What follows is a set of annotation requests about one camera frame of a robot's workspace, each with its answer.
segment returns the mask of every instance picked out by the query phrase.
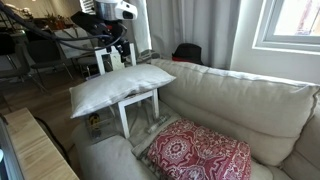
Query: window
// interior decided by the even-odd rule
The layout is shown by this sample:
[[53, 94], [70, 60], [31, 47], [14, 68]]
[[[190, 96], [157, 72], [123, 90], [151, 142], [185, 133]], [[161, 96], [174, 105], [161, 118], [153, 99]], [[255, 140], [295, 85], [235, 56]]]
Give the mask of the window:
[[80, 5], [81, 5], [82, 12], [95, 14], [95, 12], [92, 9], [94, 7], [93, 0], [80, 0]]
[[254, 48], [320, 54], [320, 0], [265, 0]]

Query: wooden table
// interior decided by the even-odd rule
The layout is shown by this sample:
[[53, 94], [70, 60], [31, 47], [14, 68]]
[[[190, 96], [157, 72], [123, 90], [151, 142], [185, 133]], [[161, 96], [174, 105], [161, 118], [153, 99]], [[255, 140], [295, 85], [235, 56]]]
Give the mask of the wooden table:
[[79, 179], [28, 109], [13, 112], [5, 118], [25, 179]]

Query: white pillow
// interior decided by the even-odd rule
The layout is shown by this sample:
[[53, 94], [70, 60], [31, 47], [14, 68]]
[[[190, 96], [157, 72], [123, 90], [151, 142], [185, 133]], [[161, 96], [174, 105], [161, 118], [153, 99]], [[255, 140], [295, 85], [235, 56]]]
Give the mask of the white pillow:
[[83, 116], [110, 106], [130, 94], [146, 92], [164, 86], [175, 77], [162, 69], [143, 64], [99, 76], [70, 88], [72, 116]]

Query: black cable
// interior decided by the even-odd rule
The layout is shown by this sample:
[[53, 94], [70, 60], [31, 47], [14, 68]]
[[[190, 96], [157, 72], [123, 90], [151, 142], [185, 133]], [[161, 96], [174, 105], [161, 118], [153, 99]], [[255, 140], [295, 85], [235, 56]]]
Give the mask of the black cable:
[[81, 37], [81, 38], [61, 38], [61, 37], [58, 37], [58, 36], [53, 36], [53, 35], [51, 35], [51, 34], [49, 34], [47, 32], [44, 32], [44, 31], [40, 30], [34, 24], [26, 23], [24, 21], [24, 19], [22, 19], [17, 14], [15, 14], [10, 8], [6, 7], [1, 0], [0, 0], [0, 10], [2, 10], [7, 16], [9, 16], [10, 18], [14, 19], [20, 25], [26, 27], [27, 29], [29, 29], [30, 31], [38, 34], [39, 36], [42, 36], [42, 37], [44, 37], [46, 39], [51, 39], [51, 40], [57, 41], [60, 44], [63, 44], [65, 46], [68, 46], [68, 47], [71, 47], [71, 48], [74, 48], [74, 49], [78, 49], [78, 50], [83, 50], [83, 51], [98, 51], [98, 50], [102, 50], [102, 49], [105, 49], [105, 48], [109, 48], [112, 45], [116, 44], [127, 33], [127, 28], [123, 24], [119, 23], [119, 25], [122, 27], [122, 33], [117, 39], [112, 41], [110, 44], [108, 44], [108, 45], [106, 45], [104, 47], [96, 48], [96, 49], [81, 48], [81, 47], [78, 47], [78, 46], [73, 46], [71, 44], [65, 43], [63, 41], [80, 41], [80, 40], [88, 40], [88, 39], [95, 39], [95, 38], [111, 38], [111, 36], [110, 35], [94, 35], [94, 36]]
[[66, 149], [62, 146], [62, 144], [59, 142], [59, 140], [57, 139], [57, 137], [53, 134], [53, 132], [51, 131], [51, 129], [50, 129], [50, 127], [48, 126], [48, 124], [47, 124], [44, 120], [42, 120], [42, 119], [40, 119], [40, 118], [38, 118], [38, 117], [35, 117], [35, 116], [34, 116], [34, 118], [35, 118], [37, 121], [41, 122], [41, 123], [47, 128], [47, 130], [48, 130], [50, 136], [52, 137], [52, 139], [55, 141], [55, 143], [56, 143], [56, 144], [59, 146], [59, 148], [62, 150], [62, 153], [64, 154], [64, 157], [65, 157], [67, 163], [71, 166], [71, 161], [70, 161], [70, 158], [69, 158], [69, 156], [68, 156], [68, 153], [67, 153]]

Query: wooden floor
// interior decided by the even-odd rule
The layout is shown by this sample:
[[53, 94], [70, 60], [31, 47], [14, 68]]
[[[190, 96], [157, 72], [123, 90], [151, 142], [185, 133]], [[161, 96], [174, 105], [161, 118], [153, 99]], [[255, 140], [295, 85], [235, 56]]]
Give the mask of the wooden floor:
[[[71, 167], [81, 179], [81, 169], [78, 162], [76, 148], [73, 146], [71, 134], [73, 129], [81, 123], [79, 119], [70, 119], [71, 102], [69, 88], [84, 82], [79, 73], [69, 68], [74, 80], [71, 80], [66, 71], [44, 73], [45, 87], [50, 94], [42, 93], [31, 81], [24, 83], [10, 83], [8, 89], [2, 90], [5, 100], [12, 111], [27, 107], [33, 116], [37, 116], [47, 122], [49, 127], [71, 159]], [[8, 83], [0, 82], [0, 90]], [[0, 113], [10, 113], [4, 101], [0, 98]]]

